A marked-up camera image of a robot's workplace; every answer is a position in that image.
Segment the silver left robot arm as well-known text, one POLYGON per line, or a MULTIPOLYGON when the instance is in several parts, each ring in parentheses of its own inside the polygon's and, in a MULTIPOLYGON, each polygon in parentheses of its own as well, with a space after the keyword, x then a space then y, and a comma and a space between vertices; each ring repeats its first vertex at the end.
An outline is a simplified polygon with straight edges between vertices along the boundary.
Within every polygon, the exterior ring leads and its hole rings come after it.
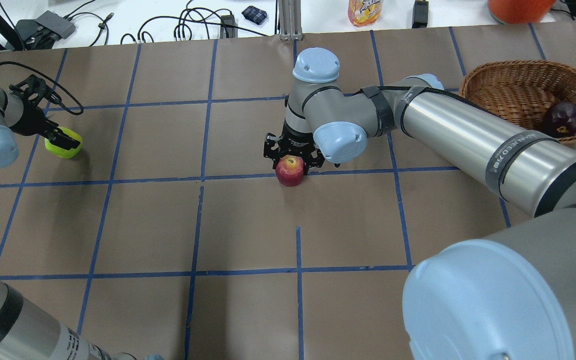
POLYGON ((17 85, 10 85, 8 90, 0 88, 0 169, 18 159, 16 135, 39 135, 53 153, 66 158, 73 157, 82 148, 82 137, 50 120, 39 107, 41 100, 62 104, 61 96, 34 74, 17 85))

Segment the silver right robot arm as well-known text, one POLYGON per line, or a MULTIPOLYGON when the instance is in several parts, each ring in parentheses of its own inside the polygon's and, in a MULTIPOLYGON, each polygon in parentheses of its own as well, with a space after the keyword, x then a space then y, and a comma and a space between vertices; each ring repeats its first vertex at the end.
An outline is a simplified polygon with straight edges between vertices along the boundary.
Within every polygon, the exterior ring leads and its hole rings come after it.
POLYGON ((352 96, 326 48, 295 57, 279 137, 263 155, 340 165, 399 129, 531 219, 417 264, 402 293, 415 360, 576 360, 576 151, 446 91, 432 74, 352 96))

